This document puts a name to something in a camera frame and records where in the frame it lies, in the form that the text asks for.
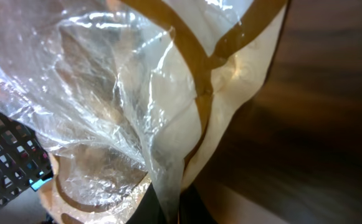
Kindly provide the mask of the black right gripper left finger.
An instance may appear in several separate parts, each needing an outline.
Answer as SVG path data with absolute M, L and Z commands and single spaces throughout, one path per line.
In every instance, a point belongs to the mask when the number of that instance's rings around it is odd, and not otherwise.
M 152 184 L 126 224 L 167 224 Z

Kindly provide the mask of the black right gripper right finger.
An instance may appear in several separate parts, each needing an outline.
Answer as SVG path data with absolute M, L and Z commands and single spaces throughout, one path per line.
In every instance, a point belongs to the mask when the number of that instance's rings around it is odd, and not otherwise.
M 217 224 L 194 185 L 189 186 L 180 196 L 179 224 Z

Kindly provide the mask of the beige snack bag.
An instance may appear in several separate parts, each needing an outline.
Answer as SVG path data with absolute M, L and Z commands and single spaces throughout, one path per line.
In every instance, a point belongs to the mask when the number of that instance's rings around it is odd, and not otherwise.
M 85 223 L 179 198 L 262 87 L 287 2 L 0 1 L 0 112 L 54 165 L 44 206 Z

